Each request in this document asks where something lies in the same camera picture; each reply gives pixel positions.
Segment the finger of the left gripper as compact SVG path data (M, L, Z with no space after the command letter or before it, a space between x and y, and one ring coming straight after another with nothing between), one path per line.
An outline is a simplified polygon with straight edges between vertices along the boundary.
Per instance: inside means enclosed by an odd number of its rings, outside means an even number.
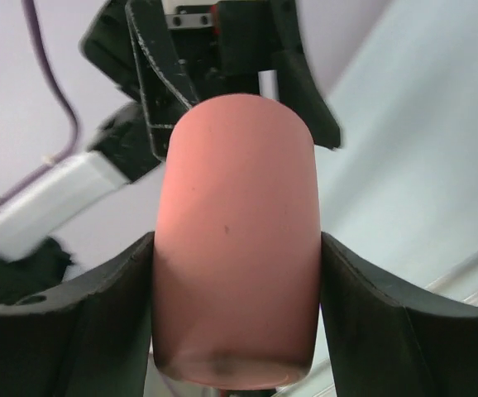
M305 122L314 144L335 150L342 144L341 128L318 91L299 30L295 1L271 1L271 11L282 48L272 55L280 101Z
M125 12L151 150L165 160L175 124L200 99L180 64L162 2L130 1Z

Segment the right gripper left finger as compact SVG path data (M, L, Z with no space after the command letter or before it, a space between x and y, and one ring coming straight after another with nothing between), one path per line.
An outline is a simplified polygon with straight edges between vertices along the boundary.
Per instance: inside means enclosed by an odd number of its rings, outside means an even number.
M0 396L142 396L153 233L54 288L0 305Z

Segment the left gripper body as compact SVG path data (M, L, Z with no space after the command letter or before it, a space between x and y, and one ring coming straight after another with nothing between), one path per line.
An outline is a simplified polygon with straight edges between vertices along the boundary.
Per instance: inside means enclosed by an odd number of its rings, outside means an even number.
M125 2L107 1L84 34L84 57L133 100L140 98ZM258 74L297 43L294 1L181 3L165 15L180 63L202 99L260 92Z

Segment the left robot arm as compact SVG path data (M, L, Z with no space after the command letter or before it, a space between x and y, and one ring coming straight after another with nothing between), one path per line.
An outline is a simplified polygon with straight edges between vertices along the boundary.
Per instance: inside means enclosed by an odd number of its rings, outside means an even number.
M304 54L294 1L108 1L85 33L84 57L129 97L86 151L79 120L47 59L36 5L25 1L41 69L70 120L67 146L0 198L0 304L61 282L68 256L50 234L99 199L149 174L167 156L178 120L202 101L229 93L266 94L306 123L317 146L342 143Z

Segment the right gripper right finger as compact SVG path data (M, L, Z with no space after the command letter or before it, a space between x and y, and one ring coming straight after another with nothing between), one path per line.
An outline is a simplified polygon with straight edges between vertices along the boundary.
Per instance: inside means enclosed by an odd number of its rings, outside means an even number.
M478 397L478 307L433 294L322 234L321 305L340 397Z

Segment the pink plastic cup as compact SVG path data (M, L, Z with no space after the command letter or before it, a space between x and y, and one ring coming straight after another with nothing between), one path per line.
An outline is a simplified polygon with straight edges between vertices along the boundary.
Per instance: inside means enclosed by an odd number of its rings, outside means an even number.
M154 236L158 369L225 390L304 378L320 259L313 140L301 118L252 94L212 98L183 115Z

